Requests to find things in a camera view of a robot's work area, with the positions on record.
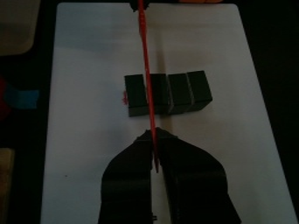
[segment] black block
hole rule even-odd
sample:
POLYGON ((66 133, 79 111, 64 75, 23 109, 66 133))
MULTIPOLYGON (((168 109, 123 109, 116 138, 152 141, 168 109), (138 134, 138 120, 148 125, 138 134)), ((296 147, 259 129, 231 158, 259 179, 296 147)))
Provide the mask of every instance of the black block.
POLYGON ((192 105, 190 82, 186 73, 168 75, 170 114, 184 113, 192 105))
POLYGON ((206 77, 204 71, 187 73, 192 105, 188 111, 196 111, 203 109, 212 101, 210 83, 206 77))
POLYGON ((126 96, 128 103, 128 115, 143 116, 148 114, 146 99, 146 84, 142 74, 126 76, 126 96))
POLYGON ((154 89, 154 112, 159 115, 167 114, 170 107, 168 84, 164 73, 151 73, 154 89))

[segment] red rod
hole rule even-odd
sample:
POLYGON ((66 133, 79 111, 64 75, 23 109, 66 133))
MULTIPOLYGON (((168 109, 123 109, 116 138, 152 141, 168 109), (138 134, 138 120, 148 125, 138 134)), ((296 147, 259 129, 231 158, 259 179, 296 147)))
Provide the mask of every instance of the red rod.
POLYGON ((148 63, 148 54, 147 54, 147 42, 146 42, 146 11, 144 11, 144 0, 138 0, 138 10, 139 10, 139 31, 143 40, 144 48, 144 73, 146 73, 146 92, 147 100, 150 106, 150 121, 151 121, 151 131, 154 139, 154 165, 156 172, 159 172, 159 159, 158 159, 158 139, 155 132, 155 101, 154 101, 154 90, 152 90, 152 81, 150 73, 150 63, 148 63))

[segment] red stick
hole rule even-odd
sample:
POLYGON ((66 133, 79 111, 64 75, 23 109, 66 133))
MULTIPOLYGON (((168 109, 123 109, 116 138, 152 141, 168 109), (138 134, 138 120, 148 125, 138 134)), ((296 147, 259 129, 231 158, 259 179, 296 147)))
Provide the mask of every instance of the red stick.
POLYGON ((138 11, 139 11, 139 31, 143 40, 144 48, 144 73, 146 73, 146 92, 147 100, 150 106, 150 121, 151 121, 151 131, 152 131, 152 140, 154 140, 154 165, 156 172, 159 172, 159 159, 158 159, 158 139, 155 132, 155 101, 154 101, 154 90, 152 90, 152 81, 150 73, 150 63, 148 63, 148 54, 147 54, 147 43, 146 43, 146 11, 144 11, 144 0, 138 0, 138 11))

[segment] black object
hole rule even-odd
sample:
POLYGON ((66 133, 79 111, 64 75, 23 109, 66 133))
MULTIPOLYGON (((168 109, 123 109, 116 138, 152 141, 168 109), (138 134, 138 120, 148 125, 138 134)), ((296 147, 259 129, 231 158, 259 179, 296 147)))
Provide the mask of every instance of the black object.
POLYGON ((212 101, 211 88, 204 71, 187 73, 192 105, 188 111, 202 110, 212 101))
POLYGON ((212 155, 168 133, 159 139, 159 158, 172 224, 239 224, 227 175, 212 155))
POLYGON ((168 102, 168 85, 164 73, 151 73, 152 89, 154 89, 154 112, 156 114, 167 114, 168 102))
MULTIPOLYGON (((202 110, 212 101, 204 71, 170 74, 151 73, 154 112, 175 115, 202 110)), ((126 76, 128 115, 148 115, 146 85, 142 74, 126 76)))
POLYGON ((184 113, 192 105, 192 97, 190 90, 190 83, 186 73, 176 73, 168 75, 170 85, 170 114, 184 113))
POLYGON ((146 99, 146 84, 142 74, 126 76, 126 95, 128 104, 128 115, 143 116, 148 114, 146 99))
POLYGON ((102 178, 99 224, 152 224, 152 145, 136 140, 112 159, 102 178))
MULTIPOLYGON (((172 224, 239 224, 220 162, 167 131, 158 128, 156 134, 172 224)), ((99 224, 154 223, 151 169, 148 130, 118 154, 104 172, 99 224)))
MULTIPOLYGON (((150 4, 150 1, 144 0, 144 10, 147 9, 148 4, 150 4)), ((130 1, 130 6, 131 6, 134 11, 138 11, 138 0, 131 0, 130 1)))

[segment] white board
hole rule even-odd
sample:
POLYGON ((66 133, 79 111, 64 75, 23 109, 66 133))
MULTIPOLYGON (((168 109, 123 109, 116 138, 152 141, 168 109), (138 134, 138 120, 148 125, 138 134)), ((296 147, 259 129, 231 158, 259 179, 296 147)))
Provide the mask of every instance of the white board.
MULTIPOLYGON (((223 164, 244 224, 296 223, 238 7, 151 4, 152 73, 204 70, 214 101, 158 126, 223 164)), ((128 117, 124 75, 144 72, 138 14, 127 3, 62 3, 55 34, 43 224, 96 224, 112 157, 147 129, 128 117)), ((170 224, 162 174, 152 175, 156 224, 170 224)))

